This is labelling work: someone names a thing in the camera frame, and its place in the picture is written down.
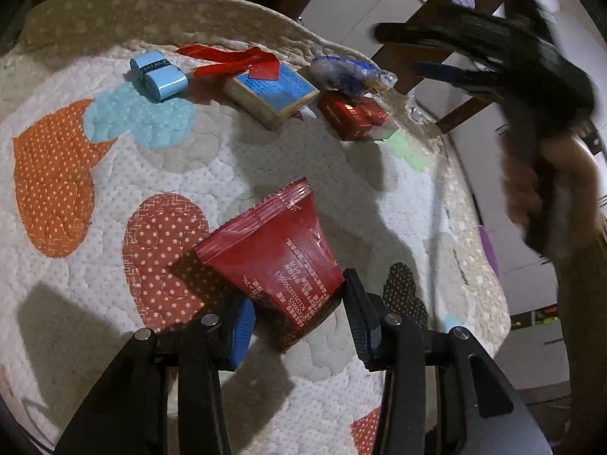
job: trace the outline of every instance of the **silver screw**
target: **silver screw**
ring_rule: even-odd
[[[204,315],[200,321],[203,325],[207,325],[207,327],[212,327],[213,325],[217,325],[219,323],[219,317],[214,313],[209,313],[208,315]]]
[[[388,325],[397,326],[403,322],[403,319],[401,318],[400,315],[397,315],[396,313],[388,313],[386,316],[384,316],[384,321]]]
[[[455,327],[453,329],[453,335],[455,335],[455,337],[457,337],[458,339],[466,340],[468,337],[470,337],[470,332],[467,328]]]
[[[135,338],[142,342],[152,337],[152,331],[149,328],[140,328],[135,332]]]

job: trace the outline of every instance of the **red polka dot patch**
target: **red polka dot patch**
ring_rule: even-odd
[[[124,273],[143,323],[156,332],[221,305],[235,287],[193,250],[209,235],[200,208],[176,193],[154,195],[131,216],[123,242]]]
[[[47,256],[68,256],[84,241],[95,207],[90,170],[113,145],[91,144],[84,136],[91,102],[74,102],[13,138],[19,215],[30,241]]]
[[[377,424],[379,423],[380,407],[369,412],[365,417],[354,421],[350,425],[350,432],[354,439],[354,446],[358,455],[371,455],[375,435],[377,435]]]

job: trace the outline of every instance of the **red strap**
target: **red strap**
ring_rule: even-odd
[[[260,80],[278,80],[280,62],[273,53],[262,51],[258,47],[246,51],[222,51],[201,44],[179,48],[177,53],[198,60],[216,62],[217,65],[199,66],[193,71],[195,78],[215,75],[235,75],[249,70],[249,78]]]

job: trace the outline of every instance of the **transparent plastic wrapper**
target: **transparent plastic wrapper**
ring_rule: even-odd
[[[344,282],[305,178],[230,220],[195,250],[258,305],[279,311],[283,336],[301,338],[318,325]]]
[[[367,93],[382,93],[394,87],[398,78],[371,63],[320,56],[310,63],[310,74],[321,88],[337,89],[356,99]]]

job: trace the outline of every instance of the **red cigarette box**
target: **red cigarette box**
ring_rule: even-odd
[[[390,115],[371,97],[353,100],[329,90],[318,99],[318,109],[342,140],[385,140],[398,130]]]

